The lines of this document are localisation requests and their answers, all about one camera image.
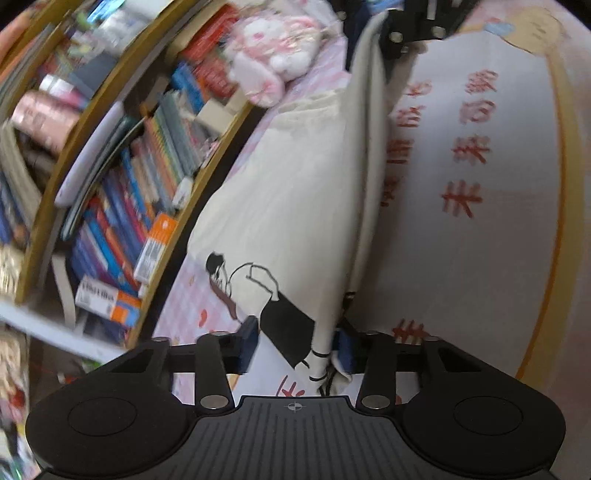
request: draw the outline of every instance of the shelf board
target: shelf board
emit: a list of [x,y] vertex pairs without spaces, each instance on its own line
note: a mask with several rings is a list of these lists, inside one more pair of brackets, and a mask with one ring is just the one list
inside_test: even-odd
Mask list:
[[170,242],[166,245],[166,248],[164,249],[162,257],[160,258],[160,261],[156,266],[156,270],[152,275],[152,282],[148,286],[148,291],[142,299],[142,307],[140,310],[138,322],[129,333],[129,339],[127,341],[128,348],[134,348],[136,346],[139,338],[139,333],[144,325],[144,321],[146,320],[146,317],[148,315],[150,305],[152,303],[152,300],[154,299],[154,294],[156,293],[156,289],[158,288],[158,284],[160,282],[160,279],[162,278],[164,269],[166,268],[166,265],[170,260],[174,247],[176,246],[183,229],[187,226],[187,223],[191,217],[191,213],[193,209],[196,207],[197,202],[199,201],[207,183],[213,175],[213,172],[217,169],[217,166],[219,165],[221,159],[225,155],[226,150],[228,150],[228,147],[231,145],[232,141],[234,140],[234,137],[240,130],[240,127],[244,123],[244,120],[246,120],[246,117],[249,115],[252,108],[252,104],[247,103],[242,108],[242,110],[234,116],[232,124],[228,128],[228,131],[221,138],[216,151],[209,160],[209,163],[205,168],[199,170],[199,173],[195,178],[193,191],[191,193],[191,197],[189,198],[189,202],[187,206],[183,209],[183,211],[180,212],[176,217],[176,220],[178,222],[177,227],[173,232]]
[[60,308],[39,309],[16,306],[9,300],[0,300],[0,320],[17,330],[49,343],[66,352],[89,358],[102,364],[110,362],[125,352],[123,347],[95,339],[63,324]]

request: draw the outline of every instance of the book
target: book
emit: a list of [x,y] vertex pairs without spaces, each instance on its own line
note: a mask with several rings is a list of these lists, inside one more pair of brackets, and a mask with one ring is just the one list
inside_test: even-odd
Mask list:
[[119,189],[119,194],[123,198],[123,205],[125,206],[125,211],[129,217],[130,225],[134,229],[139,243],[141,243],[143,246],[146,238],[148,237],[148,229],[142,222],[139,208],[134,204],[134,201],[128,190],[128,180],[123,178],[123,175],[124,172],[122,172],[120,169],[117,168],[115,170],[115,176],[117,177],[117,187]]
[[96,218],[96,221],[99,224],[100,229],[103,232],[103,235],[105,236],[109,248],[113,252],[113,255],[115,256],[118,265],[121,267],[121,270],[123,270],[125,278],[132,286],[134,291],[138,291],[139,284],[134,279],[134,265],[129,261],[129,259],[125,255],[125,251],[121,246],[121,243],[119,242],[119,238],[117,238],[117,235],[113,230],[113,227],[109,225],[105,212],[103,211],[103,208],[100,205],[100,200],[97,197],[94,197],[90,201],[89,210],[93,213],[94,217]]
[[147,146],[146,134],[143,137],[137,138],[131,144],[131,151],[139,158],[140,164],[146,175],[146,180],[150,184],[150,189],[155,191],[158,196],[156,208],[162,209],[167,213],[174,211],[173,196],[168,194],[168,190],[164,186],[164,182],[160,178],[160,171],[156,167],[156,160],[152,152]]
[[171,170],[170,162],[166,159],[162,139],[158,137],[154,125],[154,119],[147,118],[145,120],[145,140],[146,146],[154,159],[154,163],[158,170],[160,180],[162,181],[169,198],[174,197],[177,190],[178,181],[175,180],[174,174]]
[[134,157],[129,162],[131,164],[131,168],[134,172],[135,181],[138,184],[139,193],[144,201],[144,206],[146,208],[146,215],[150,219],[150,228],[154,219],[156,218],[156,214],[154,212],[154,205],[153,203],[158,201],[158,196],[156,198],[152,196],[151,189],[148,185],[148,180],[145,176],[145,171],[143,166],[141,165],[141,159],[138,157]]
[[144,195],[142,195],[141,189],[139,187],[139,181],[136,177],[133,165],[131,164],[129,148],[124,148],[123,152],[121,152],[121,163],[125,169],[126,178],[129,180],[129,186],[131,190],[130,193],[135,200],[139,214],[142,217],[142,222],[149,230],[152,228],[152,219],[148,214],[148,205],[145,201]]
[[10,223],[8,223],[8,219],[6,218],[6,214],[4,213],[4,207],[0,203],[0,241],[4,245],[10,245],[12,242],[12,229],[10,228]]
[[113,252],[109,248],[107,240],[103,235],[103,232],[101,231],[99,224],[92,215],[92,212],[87,210],[84,214],[84,219],[84,228],[88,227],[88,235],[93,240],[93,244],[95,244],[93,246],[95,248],[98,246],[98,248],[100,249],[100,253],[103,255],[103,258],[106,262],[107,271],[116,282],[115,286],[121,288],[123,291],[127,293],[134,294],[134,289],[131,287],[129,282],[127,282],[125,274],[123,273],[123,270],[117,263],[117,260],[115,259]]
[[193,177],[195,172],[199,169],[199,161],[195,151],[191,148],[190,140],[187,137],[187,131],[183,125],[178,104],[175,101],[174,95],[178,92],[169,91],[162,97],[160,101],[160,108],[164,122],[166,123],[170,136],[172,138],[174,148],[177,151],[178,157],[183,165],[185,176]]
[[199,113],[206,100],[203,99],[203,91],[197,84],[197,80],[193,77],[191,68],[186,62],[178,64],[171,76],[170,83],[175,89],[185,93],[193,113]]
[[17,204],[12,196],[8,182],[4,177],[4,173],[0,171],[0,203],[4,208],[4,214],[10,224],[12,236],[15,243],[20,248],[27,246],[29,232],[27,226],[22,219],[21,213],[18,211]]
[[72,271],[74,272],[74,276],[80,281],[84,278],[84,275],[87,274],[87,272],[85,271],[84,267],[82,266],[82,263],[80,262],[80,258],[78,258],[78,255],[76,252],[72,252],[71,256],[70,256],[70,267],[72,268]]
[[103,212],[105,213],[109,225],[113,229],[115,236],[119,239],[119,244],[123,248],[125,256],[129,259],[132,265],[135,265],[138,261],[139,253],[134,251],[126,236],[123,234],[119,219],[111,205],[111,202],[109,201],[109,198],[107,197],[107,194],[105,193],[105,189],[102,186],[98,189],[97,198],[100,201],[100,205],[103,209]]
[[106,175],[105,179],[103,180],[102,186],[119,221],[119,230],[123,233],[125,241],[131,244],[131,248],[134,252],[134,258],[138,258],[144,244],[139,239],[139,236],[136,233],[135,229],[130,228],[132,226],[132,220],[129,216],[127,208],[125,207],[123,195],[121,194],[121,190],[119,189],[119,180],[117,179],[114,170],[111,170]]
[[177,186],[186,175],[183,164],[178,157],[177,149],[174,145],[171,132],[162,113],[162,107],[159,106],[154,112],[152,118],[156,127],[156,132],[162,138],[162,145],[166,151],[167,158],[170,161],[171,169],[174,173],[174,178],[177,180]]

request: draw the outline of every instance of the blue book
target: blue book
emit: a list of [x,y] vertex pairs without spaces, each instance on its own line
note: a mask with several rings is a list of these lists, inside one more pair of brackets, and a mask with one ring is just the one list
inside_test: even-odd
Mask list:
[[117,218],[117,215],[115,214],[115,210],[111,206],[111,202],[107,198],[107,194],[105,193],[105,189],[102,186],[100,186],[98,188],[97,196],[98,196],[98,199],[100,200],[100,205],[103,207],[103,211],[105,213],[105,216],[107,217],[107,221],[109,222],[109,225],[111,226],[111,228],[115,232],[115,235],[117,236],[117,239],[119,240],[119,244],[121,245],[121,248],[123,249],[123,253],[127,257],[127,259],[133,265],[135,265],[136,262],[138,261],[139,255],[134,256],[134,252],[132,251],[131,245],[127,242],[127,240],[125,239],[125,235],[123,235],[123,232],[121,231],[121,225],[119,224],[119,219]]
[[99,278],[99,273],[92,259],[90,258],[90,254],[83,245],[81,235],[78,235],[76,237],[76,240],[74,242],[74,248],[72,250],[72,255],[80,261],[83,273],[92,278]]
[[129,180],[129,185],[131,186],[131,197],[134,200],[134,204],[137,206],[140,215],[142,216],[144,225],[149,231],[152,228],[152,221],[150,220],[150,217],[148,217],[148,211],[146,210],[144,198],[142,197],[142,192],[139,189],[138,180],[135,178],[134,168],[131,166],[131,155],[129,153],[129,148],[125,148],[121,156],[123,159],[123,167],[125,169],[125,173],[127,174],[126,176]]
[[107,259],[100,250],[99,244],[96,242],[96,239],[92,235],[90,227],[86,222],[80,227],[80,237],[82,238],[81,247],[84,252],[87,253],[87,258],[95,266],[97,272],[97,276],[93,278],[117,287],[118,283],[115,280],[115,277],[109,272]]
[[85,271],[84,265],[82,264],[76,250],[74,250],[72,252],[72,255],[70,256],[69,260],[70,260],[70,266],[74,272],[74,275],[76,276],[76,278],[79,281],[82,281],[82,279],[84,278],[84,275],[87,274],[87,272]]
[[131,257],[133,260],[131,260],[131,258],[130,260],[135,265],[142,251],[143,245],[139,241],[139,238],[135,234],[134,228],[131,225],[131,219],[127,215],[127,210],[125,209],[125,204],[123,203],[124,200],[119,194],[119,188],[116,182],[118,182],[118,180],[115,177],[115,172],[111,170],[103,180],[103,188],[107,198],[109,199],[109,203],[115,211],[119,232],[123,234],[123,238],[120,237],[119,240],[129,243],[130,249],[133,252],[133,256]]
[[0,203],[0,241],[4,245],[9,245],[12,242],[12,229],[10,223],[4,213],[4,206]]
[[193,72],[191,72],[191,68],[185,61],[178,64],[177,69],[170,79],[170,83],[175,89],[185,92],[191,108],[193,108],[193,113],[197,114],[201,111],[201,108],[205,105],[203,96],[201,95],[201,89],[193,76]]
[[96,221],[96,218],[94,217],[93,213],[89,210],[85,211],[84,219],[86,220],[86,224],[90,229],[90,235],[94,237],[94,240],[98,244],[100,251],[105,257],[105,260],[107,262],[107,270],[109,274],[115,279],[118,287],[121,290],[131,295],[136,295],[135,290],[131,287],[131,285],[125,278],[123,270],[117,263],[117,259],[115,258],[113,252],[109,248],[109,245],[107,244],[107,239],[103,235],[103,232],[100,229],[100,226]]

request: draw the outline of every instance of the label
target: label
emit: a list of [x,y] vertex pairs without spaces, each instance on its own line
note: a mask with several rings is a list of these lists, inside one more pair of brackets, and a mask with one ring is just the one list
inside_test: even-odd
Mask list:
[[178,184],[177,191],[174,193],[173,206],[177,209],[185,208],[192,191],[193,180],[189,177],[183,177],[181,183]]
[[119,290],[115,287],[85,275],[78,285],[74,302],[77,306],[110,320],[118,294]]
[[164,253],[164,249],[173,235],[177,221],[165,213],[159,213],[148,234],[148,239],[139,255],[134,270],[134,279],[139,282],[150,283],[156,266]]

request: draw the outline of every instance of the wooden shelf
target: wooden shelf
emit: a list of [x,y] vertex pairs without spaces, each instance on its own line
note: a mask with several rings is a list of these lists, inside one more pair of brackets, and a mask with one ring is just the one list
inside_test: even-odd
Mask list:
[[212,178],[213,172],[217,169],[221,159],[228,150],[228,147],[231,145],[232,141],[236,137],[236,134],[238,133],[242,124],[244,123],[244,120],[246,120],[246,117],[249,115],[249,113],[251,113],[252,108],[252,104],[247,103],[242,108],[242,110],[234,116],[232,124],[228,128],[228,131],[221,138],[216,151],[209,160],[209,163],[205,168],[202,168],[197,174],[197,177],[195,178],[195,182],[193,185],[193,192],[191,193],[189,202],[187,206],[183,209],[183,211],[180,212],[176,217],[178,225],[173,232],[170,242],[164,249],[162,257],[160,258],[160,261],[156,266],[156,270],[152,275],[152,282],[148,286],[148,291],[142,299],[142,307],[138,322],[129,334],[129,339],[127,341],[128,348],[134,348],[136,346],[139,338],[139,333],[144,325],[144,321],[146,320],[146,317],[148,315],[150,305],[152,303],[152,300],[154,299],[154,294],[156,293],[156,289],[158,288],[158,284],[160,283],[160,279],[163,276],[164,269],[166,268],[166,265],[170,260],[174,247],[176,246],[183,229],[187,226],[187,223],[191,217],[191,213],[193,212],[193,209],[196,207],[197,202],[203,194],[203,191],[207,183]]
[[41,198],[30,235],[29,247],[25,252],[15,296],[16,304],[25,302],[38,286],[40,279],[43,280],[41,277],[45,274],[42,268],[44,259],[47,258],[47,250],[53,250],[50,239],[58,213],[54,200],[76,157],[128,80],[140,68],[143,60],[150,55],[162,37],[173,28],[180,29],[190,20],[191,16],[188,16],[188,13],[192,11],[197,13],[208,3],[208,0],[196,3],[194,0],[175,0],[171,3],[121,55],[115,68],[80,116],[80,120],[57,159],[53,174]]

